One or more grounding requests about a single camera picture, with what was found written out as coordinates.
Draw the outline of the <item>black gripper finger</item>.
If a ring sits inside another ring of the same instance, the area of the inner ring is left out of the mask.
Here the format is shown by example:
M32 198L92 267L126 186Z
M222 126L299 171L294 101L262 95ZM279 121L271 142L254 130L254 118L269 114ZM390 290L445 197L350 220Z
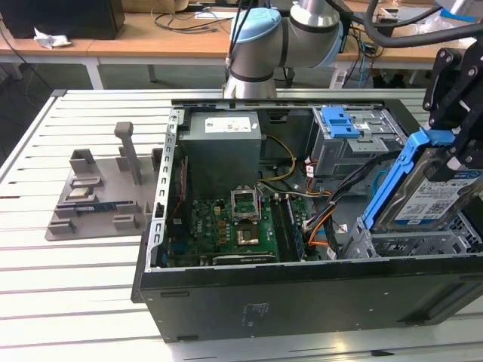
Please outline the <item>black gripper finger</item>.
M482 99L466 96L459 102L467 112L460 124L460 132L445 149L435 166L434 181L450 180L461 167L467 170L482 169Z
M436 54L430 83L423 98L423 109L429 112L428 123L432 129L457 128L466 116L467 107L459 105L465 91L462 65L466 50L441 48Z

